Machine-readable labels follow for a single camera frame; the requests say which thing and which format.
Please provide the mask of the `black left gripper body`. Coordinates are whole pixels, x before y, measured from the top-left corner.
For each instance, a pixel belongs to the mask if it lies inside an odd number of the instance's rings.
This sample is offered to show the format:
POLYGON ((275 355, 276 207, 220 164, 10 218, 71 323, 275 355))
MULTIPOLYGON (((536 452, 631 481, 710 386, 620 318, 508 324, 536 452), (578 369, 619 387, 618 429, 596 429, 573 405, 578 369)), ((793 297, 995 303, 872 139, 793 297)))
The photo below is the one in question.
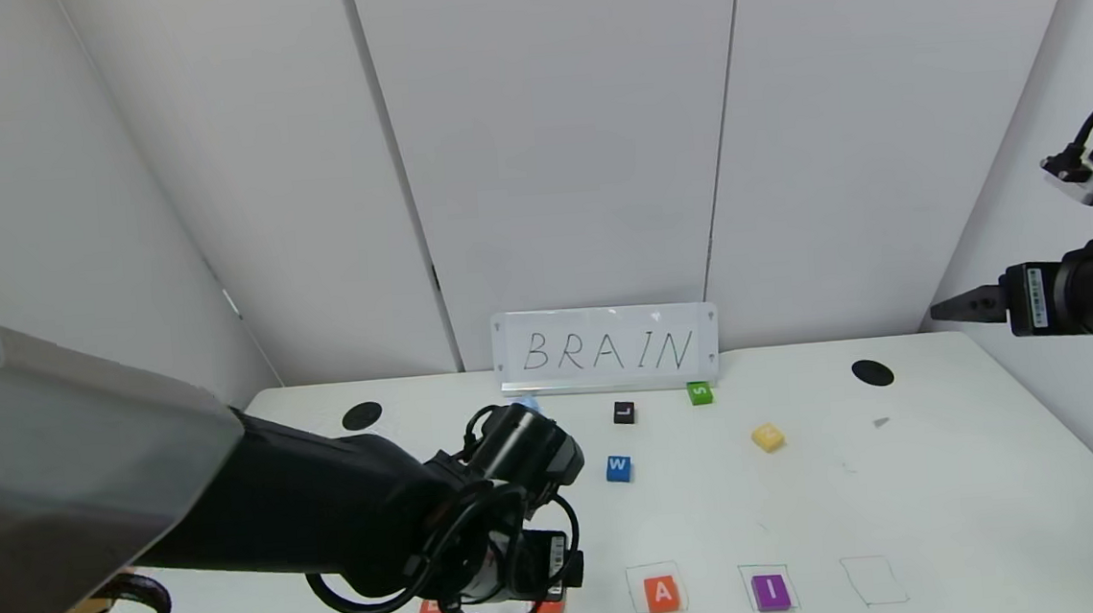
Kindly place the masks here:
POLYGON ((562 530, 526 530, 507 551, 509 597, 514 601, 563 599, 568 539, 562 530))

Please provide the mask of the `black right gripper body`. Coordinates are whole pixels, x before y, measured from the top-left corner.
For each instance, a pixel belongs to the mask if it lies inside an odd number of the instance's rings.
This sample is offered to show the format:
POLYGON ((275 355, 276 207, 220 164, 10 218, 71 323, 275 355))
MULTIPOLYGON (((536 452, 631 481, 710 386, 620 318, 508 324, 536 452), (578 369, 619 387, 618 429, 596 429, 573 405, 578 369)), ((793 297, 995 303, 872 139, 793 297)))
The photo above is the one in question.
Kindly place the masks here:
POLYGON ((1006 270, 1004 304, 1020 338, 1093 335, 1093 255, 1029 261, 1006 270))

